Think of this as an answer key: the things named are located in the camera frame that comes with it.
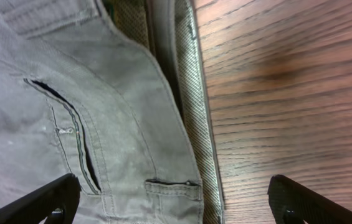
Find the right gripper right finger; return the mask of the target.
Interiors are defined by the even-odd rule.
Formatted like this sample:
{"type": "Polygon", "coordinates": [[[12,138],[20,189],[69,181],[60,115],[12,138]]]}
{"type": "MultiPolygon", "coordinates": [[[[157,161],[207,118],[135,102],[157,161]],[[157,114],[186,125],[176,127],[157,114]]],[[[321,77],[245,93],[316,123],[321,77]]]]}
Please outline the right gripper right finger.
{"type": "Polygon", "coordinates": [[[284,175],[271,178],[267,194],[276,224],[352,224],[352,211],[284,175]]]}

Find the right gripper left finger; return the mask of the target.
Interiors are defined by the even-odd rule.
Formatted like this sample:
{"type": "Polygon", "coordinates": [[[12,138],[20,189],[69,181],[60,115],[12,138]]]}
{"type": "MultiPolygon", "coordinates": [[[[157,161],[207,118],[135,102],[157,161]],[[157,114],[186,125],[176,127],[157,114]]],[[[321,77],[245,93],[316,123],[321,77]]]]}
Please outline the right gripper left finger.
{"type": "Polygon", "coordinates": [[[0,208],[0,224],[72,224],[80,193],[78,178],[65,174],[0,208]]]}

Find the grey shorts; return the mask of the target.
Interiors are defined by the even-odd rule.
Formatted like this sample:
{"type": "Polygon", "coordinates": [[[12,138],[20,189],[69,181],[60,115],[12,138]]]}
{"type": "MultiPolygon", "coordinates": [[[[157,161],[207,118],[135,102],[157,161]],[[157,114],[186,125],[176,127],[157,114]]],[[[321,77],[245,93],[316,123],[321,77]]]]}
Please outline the grey shorts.
{"type": "Polygon", "coordinates": [[[0,208],[76,176],[75,223],[222,223],[191,1],[0,0],[0,208]]]}

